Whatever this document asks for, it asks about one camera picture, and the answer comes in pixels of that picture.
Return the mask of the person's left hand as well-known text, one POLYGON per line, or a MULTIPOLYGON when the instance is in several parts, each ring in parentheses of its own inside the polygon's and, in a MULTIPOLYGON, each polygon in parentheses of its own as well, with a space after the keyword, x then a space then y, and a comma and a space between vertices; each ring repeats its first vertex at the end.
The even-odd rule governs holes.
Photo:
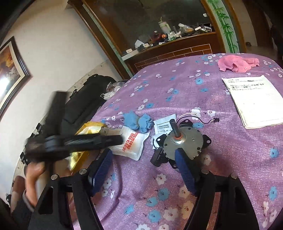
POLYGON ((29 204, 34 208, 37 204, 36 182, 39 176, 45 171, 45 163, 31 162, 26 168, 25 178, 16 176, 11 193, 11 213, 15 210, 16 205, 22 194, 25 192, 29 204))

